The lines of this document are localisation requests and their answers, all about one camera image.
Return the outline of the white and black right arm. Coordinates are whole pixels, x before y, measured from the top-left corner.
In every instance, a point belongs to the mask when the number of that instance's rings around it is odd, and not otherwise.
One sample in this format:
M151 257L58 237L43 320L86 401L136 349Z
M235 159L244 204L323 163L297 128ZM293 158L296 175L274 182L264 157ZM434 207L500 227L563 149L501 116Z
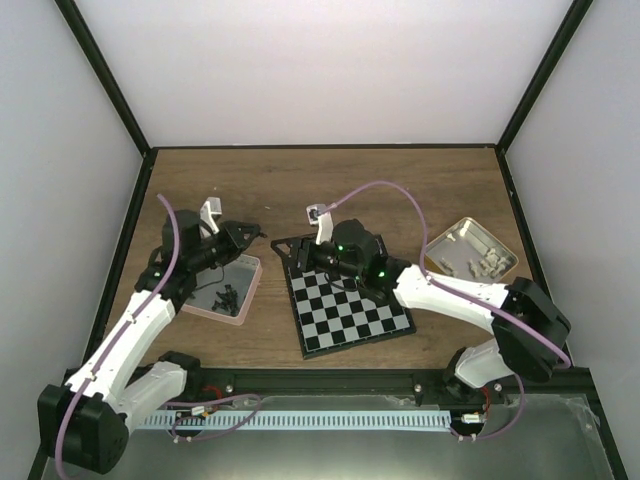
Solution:
M301 273L353 280L357 292L378 306L432 311L490 333L491 340L459 349L445 369L445 393L455 402L468 402L504 377L544 383L571 366L564 350L570 322L529 279L483 284L428 272L389 255L356 219L328 234L277 239L271 247L284 265Z

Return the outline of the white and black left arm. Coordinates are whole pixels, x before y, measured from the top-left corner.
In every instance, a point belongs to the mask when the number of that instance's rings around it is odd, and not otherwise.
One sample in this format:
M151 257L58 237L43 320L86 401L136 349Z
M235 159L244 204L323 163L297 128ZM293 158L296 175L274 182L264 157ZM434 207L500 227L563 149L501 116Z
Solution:
M149 415L174 398L191 404L203 395L194 357L171 354L140 378L134 372L196 290L198 274L237 260L261 234L255 223L215 223L190 210L167 214L161 243L113 329L75 373L38 398L41 445L61 478L68 464L110 472Z

